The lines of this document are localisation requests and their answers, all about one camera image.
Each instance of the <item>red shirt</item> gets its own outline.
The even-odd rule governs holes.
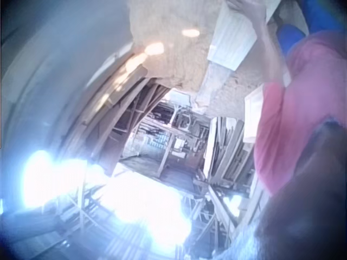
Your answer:
[[[346,56],[343,35],[319,32],[290,52],[292,82],[287,88],[265,84],[254,157],[256,172],[270,193],[292,178],[316,127],[330,117],[346,127]]]

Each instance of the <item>pink shirt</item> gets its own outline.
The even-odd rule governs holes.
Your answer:
[[[329,117],[346,127],[346,41],[334,32],[319,32],[298,43],[287,64],[287,87],[267,83],[255,142],[255,169],[270,193],[293,176],[314,129]]]

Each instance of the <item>hand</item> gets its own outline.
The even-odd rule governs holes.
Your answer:
[[[226,0],[233,11],[245,15],[253,26],[266,25],[264,0]]]

